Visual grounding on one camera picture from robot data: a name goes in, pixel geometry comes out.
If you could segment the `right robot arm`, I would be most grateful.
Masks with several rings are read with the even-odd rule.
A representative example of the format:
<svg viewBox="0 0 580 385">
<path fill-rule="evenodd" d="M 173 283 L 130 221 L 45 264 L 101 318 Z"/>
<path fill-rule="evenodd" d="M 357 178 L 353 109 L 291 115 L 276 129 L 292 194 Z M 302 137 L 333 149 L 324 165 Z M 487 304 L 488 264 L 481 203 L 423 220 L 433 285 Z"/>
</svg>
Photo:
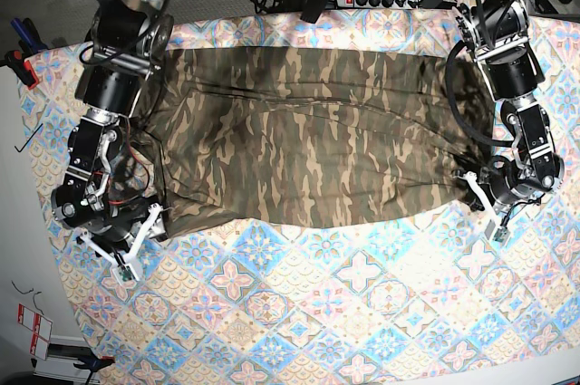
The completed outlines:
<svg viewBox="0 0 580 385">
<path fill-rule="evenodd" d="M 69 165 L 51 195 L 53 216 L 104 258 L 119 284 L 139 281 L 138 252 L 145 239 L 166 239 L 160 198 L 140 191 L 111 197 L 111 161 L 130 149 L 130 116 L 144 83 L 162 73 L 173 28 L 169 0 L 96 0 L 91 54 L 79 56 L 84 70 L 76 99 L 88 110 L 72 129 Z"/>
</svg>

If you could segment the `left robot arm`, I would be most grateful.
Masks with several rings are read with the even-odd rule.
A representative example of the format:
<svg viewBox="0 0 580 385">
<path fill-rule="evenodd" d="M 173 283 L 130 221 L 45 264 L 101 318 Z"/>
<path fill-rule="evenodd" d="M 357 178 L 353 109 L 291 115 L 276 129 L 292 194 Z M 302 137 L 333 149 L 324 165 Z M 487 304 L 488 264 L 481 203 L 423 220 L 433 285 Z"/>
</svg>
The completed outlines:
<svg viewBox="0 0 580 385">
<path fill-rule="evenodd" d="M 538 205 L 559 188 L 565 163 L 556 154 L 546 110 L 534 95 L 545 75 L 529 41 L 529 16 L 523 0 L 475 0 L 455 9 L 461 40 L 445 64 L 446 94 L 458 125 L 475 141 L 510 149 L 513 157 L 493 156 L 479 171 L 460 169 L 455 177 L 470 188 L 470 207 L 484 210 L 490 220 L 485 236 L 505 242 L 508 221 L 518 206 Z M 501 121 L 511 140 L 495 140 L 462 118 L 453 89 L 455 62 L 467 50 L 484 78 L 493 101 L 500 103 Z"/>
</svg>

